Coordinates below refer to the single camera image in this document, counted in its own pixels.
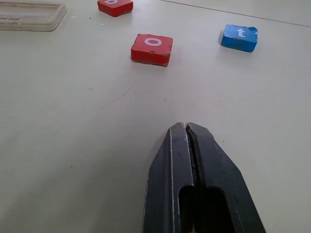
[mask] table surface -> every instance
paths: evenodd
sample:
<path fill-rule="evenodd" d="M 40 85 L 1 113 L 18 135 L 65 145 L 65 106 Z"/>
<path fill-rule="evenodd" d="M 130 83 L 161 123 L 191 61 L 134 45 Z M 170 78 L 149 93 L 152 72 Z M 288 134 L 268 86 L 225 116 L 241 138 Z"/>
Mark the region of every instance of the table surface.
<path fill-rule="evenodd" d="M 311 28 L 64 2 L 53 32 L 0 32 L 0 232 L 140 232 L 149 166 L 177 122 L 212 132 L 267 232 L 310 232 Z M 258 28 L 255 51 L 220 46 L 226 24 Z M 138 33 L 174 39 L 168 67 L 131 61 Z"/>

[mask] wooden block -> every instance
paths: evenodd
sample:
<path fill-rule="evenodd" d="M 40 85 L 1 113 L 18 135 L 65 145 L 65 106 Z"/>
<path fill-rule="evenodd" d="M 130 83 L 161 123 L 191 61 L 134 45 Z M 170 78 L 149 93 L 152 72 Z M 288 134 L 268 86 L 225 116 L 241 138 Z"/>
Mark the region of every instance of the wooden block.
<path fill-rule="evenodd" d="M 258 38 L 258 30 L 254 27 L 226 25 L 222 46 L 245 52 L 254 51 Z"/>
<path fill-rule="evenodd" d="M 110 16 L 117 17 L 133 10 L 131 0 L 100 0 L 97 2 L 98 9 Z"/>
<path fill-rule="evenodd" d="M 167 67 L 172 46 L 170 37 L 138 34 L 131 48 L 131 58 L 135 62 Z"/>

